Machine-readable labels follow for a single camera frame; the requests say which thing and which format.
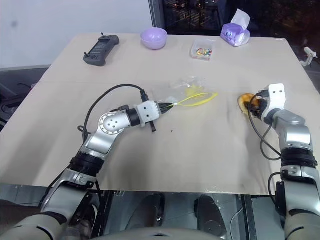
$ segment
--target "clear plastic container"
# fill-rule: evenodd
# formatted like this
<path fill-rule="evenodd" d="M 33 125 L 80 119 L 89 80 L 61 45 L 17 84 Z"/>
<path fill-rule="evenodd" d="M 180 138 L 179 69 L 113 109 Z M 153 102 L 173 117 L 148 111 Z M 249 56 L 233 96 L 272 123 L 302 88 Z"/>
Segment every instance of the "clear plastic container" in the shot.
<path fill-rule="evenodd" d="M 214 46 L 214 40 L 196 39 L 192 45 L 190 55 L 193 59 L 210 61 L 214 52 Z"/>

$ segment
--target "tissue box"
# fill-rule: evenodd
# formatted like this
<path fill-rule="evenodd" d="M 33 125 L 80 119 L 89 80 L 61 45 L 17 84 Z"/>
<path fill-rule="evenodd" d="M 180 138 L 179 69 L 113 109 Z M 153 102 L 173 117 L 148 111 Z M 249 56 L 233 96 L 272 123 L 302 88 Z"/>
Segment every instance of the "tissue box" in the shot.
<path fill-rule="evenodd" d="M 238 9 L 231 23 L 223 25 L 220 36 L 234 47 L 246 44 L 250 39 L 250 32 L 247 30 L 249 23 L 249 15 Z"/>
<path fill-rule="evenodd" d="M 249 41 L 250 32 L 238 24 L 228 23 L 223 25 L 220 36 L 231 46 L 238 47 Z"/>

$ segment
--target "table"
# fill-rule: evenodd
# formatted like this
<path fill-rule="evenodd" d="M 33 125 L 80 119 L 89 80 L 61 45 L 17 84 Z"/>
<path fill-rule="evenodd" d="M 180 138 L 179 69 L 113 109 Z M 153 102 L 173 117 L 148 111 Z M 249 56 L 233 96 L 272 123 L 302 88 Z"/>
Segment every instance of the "table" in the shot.
<path fill-rule="evenodd" d="M 155 122 L 157 132 L 127 129 L 98 175 L 102 189 L 267 195 L 268 177 L 281 163 L 263 158 L 237 99 L 273 83 L 285 85 L 286 109 L 306 119 L 317 158 L 320 95 L 285 39 L 252 37 L 232 47 L 218 36 L 169 35 L 163 49 L 149 50 L 138 34 L 117 35 L 120 44 L 105 66 L 83 61 L 99 37 L 86 33 L 47 70 L 0 134 L 3 183 L 48 186 L 81 147 L 77 126 L 89 107 L 114 85 L 139 85 L 152 99 L 159 87 L 187 76 L 205 78 L 218 96 L 198 107 L 175 107 Z M 210 62 L 190 57 L 197 38 L 215 40 Z M 92 112 L 88 130 L 111 109 L 140 102 L 136 89 L 117 89 Z M 261 132 L 267 128 L 258 120 L 256 125 Z M 274 131 L 267 140 L 278 148 Z"/>

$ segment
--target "black remote controller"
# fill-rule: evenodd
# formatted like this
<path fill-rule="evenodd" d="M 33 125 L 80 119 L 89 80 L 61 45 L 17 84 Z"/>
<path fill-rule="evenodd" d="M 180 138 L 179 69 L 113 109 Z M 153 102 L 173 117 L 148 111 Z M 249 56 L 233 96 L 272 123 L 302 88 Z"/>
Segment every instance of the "black remote controller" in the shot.
<path fill-rule="evenodd" d="M 98 42 L 90 50 L 84 53 L 83 60 L 90 65 L 103 66 L 106 64 L 106 57 L 109 55 L 115 45 L 119 44 L 119 37 L 116 35 L 105 36 L 101 33 Z"/>

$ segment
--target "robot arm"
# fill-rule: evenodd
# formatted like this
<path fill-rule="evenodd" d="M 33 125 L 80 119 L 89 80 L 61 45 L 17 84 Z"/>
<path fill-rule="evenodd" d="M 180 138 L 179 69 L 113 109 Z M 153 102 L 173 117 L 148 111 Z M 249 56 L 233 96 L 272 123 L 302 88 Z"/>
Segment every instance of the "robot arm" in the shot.
<path fill-rule="evenodd" d="M 116 138 L 126 128 L 144 127 L 171 109 L 171 103 L 147 100 L 132 109 L 108 112 L 59 176 L 41 206 L 41 214 L 27 217 L 0 237 L 2 240 L 58 240 L 67 226 L 76 221 L 81 206 L 88 205 L 97 175 Z"/>
<path fill-rule="evenodd" d="M 283 84 L 272 84 L 257 94 L 261 120 L 279 136 L 281 182 L 276 183 L 276 208 L 286 217 L 288 240 L 311 240 L 320 235 L 320 176 L 305 119 L 284 109 Z"/>

